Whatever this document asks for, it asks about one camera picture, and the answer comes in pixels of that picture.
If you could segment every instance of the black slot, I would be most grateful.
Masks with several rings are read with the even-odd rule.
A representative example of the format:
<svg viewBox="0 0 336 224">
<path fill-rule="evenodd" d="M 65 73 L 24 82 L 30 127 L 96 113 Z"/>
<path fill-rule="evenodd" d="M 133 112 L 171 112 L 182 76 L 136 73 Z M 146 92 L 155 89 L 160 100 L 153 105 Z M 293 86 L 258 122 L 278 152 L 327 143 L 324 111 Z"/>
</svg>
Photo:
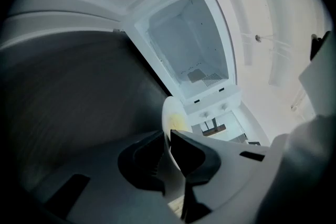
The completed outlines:
<svg viewBox="0 0 336 224">
<path fill-rule="evenodd" d="M 64 219 L 85 189 L 90 178 L 73 175 L 44 205 L 55 216 Z"/>
<path fill-rule="evenodd" d="M 249 151 L 243 151 L 240 153 L 240 156 L 243 156 L 245 158 L 249 158 L 249 159 L 254 159 L 255 161 L 263 161 L 263 159 L 265 158 L 264 155 L 262 154 L 257 154 L 257 153 L 253 153 L 253 152 L 249 152 Z"/>
</svg>

